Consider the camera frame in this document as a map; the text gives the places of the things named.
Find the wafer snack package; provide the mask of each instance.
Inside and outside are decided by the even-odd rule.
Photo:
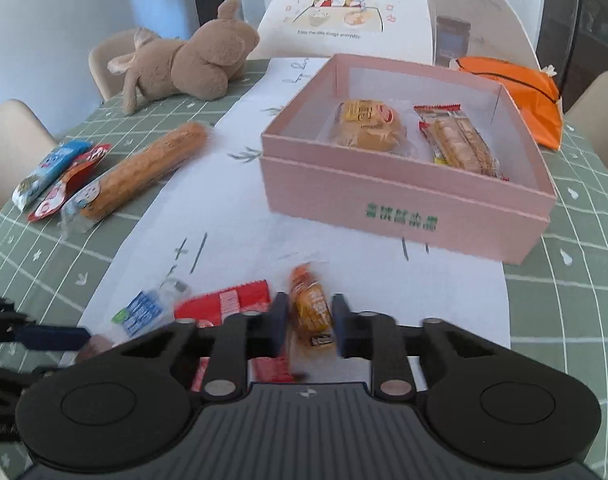
[[[460,105],[416,106],[420,130],[433,148],[437,163],[501,178],[497,161]]]
[[[228,316],[239,312],[255,310],[268,311],[271,304],[268,283],[245,283],[226,290],[211,292],[191,298],[175,307],[175,319],[195,319],[199,327],[219,326]],[[209,364],[209,358],[200,358],[191,390],[199,392]],[[289,360],[285,353],[277,358],[258,357],[251,360],[254,380],[258,383],[292,383]]]
[[[204,124],[182,124],[96,178],[62,208],[63,234],[88,231],[164,174],[196,155],[206,145],[209,133],[210,128]]]
[[[21,181],[13,192],[13,203],[24,211],[50,183],[59,177],[74,158],[92,146],[87,140],[70,140],[52,150],[33,172]]]

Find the bunny ear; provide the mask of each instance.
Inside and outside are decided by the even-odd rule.
[[[113,75],[124,74],[135,61],[135,52],[114,57],[108,62],[108,71]]]
[[[218,7],[219,20],[232,20],[239,9],[239,0],[224,0]]]
[[[158,40],[160,35],[152,30],[148,30],[146,27],[140,27],[135,31],[135,35],[133,37],[133,41],[135,43],[135,50],[139,49],[141,46],[150,43],[153,40]]]

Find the cartoon bowl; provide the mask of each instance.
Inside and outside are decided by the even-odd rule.
[[[364,12],[358,10],[357,12],[349,12],[344,17],[344,23],[351,25],[351,27],[357,27],[366,23],[367,16]]]
[[[324,10],[313,10],[308,20],[310,21],[311,27],[319,27],[322,23],[326,22],[330,18],[330,14],[328,12],[324,12]]]

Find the chair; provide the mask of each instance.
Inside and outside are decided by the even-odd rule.
[[[433,30],[438,17],[470,23],[467,56],[492,57],[540,69],[517,13],[506,0],[428,0]]]
[[[109,72],[108,62],[114,57],[135,52],[135,32],[136,29],[132,28],[113,34],[95,46],[88,55],[88,67],[104,101],[122,91],[125,77],[124,74],[113,75]]]
[[[608,170],[608,72],[593,81],[564,118],[591,143]]]
[[[56,145],[31,109],[16,99],[0,105],[0,211],[13,190]]]

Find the red snack package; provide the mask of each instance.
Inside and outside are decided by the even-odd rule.
[[[192,298],[175,309],[175,319],[199,320],[200,327],[219,326],[232,314],[246,310],[266,312],[270,304],[268,283],[265,281],[252,282]],[[208,363],[209,358],[200,359],[200,367],[191,387],[194,392],[200,391]],[[294,382],[285,354],[275,359],[259,357],[252,359],[251,363],[255,381],[258,383]]]
[[[28,221],[35,222],[59,211],[66,200],[87,183],[95,166],[110,149],[110,144],[98,144],[87,152],[76,156],[68,170],[51,188],[44,201],[37,206],[34,212],[28,215]]]

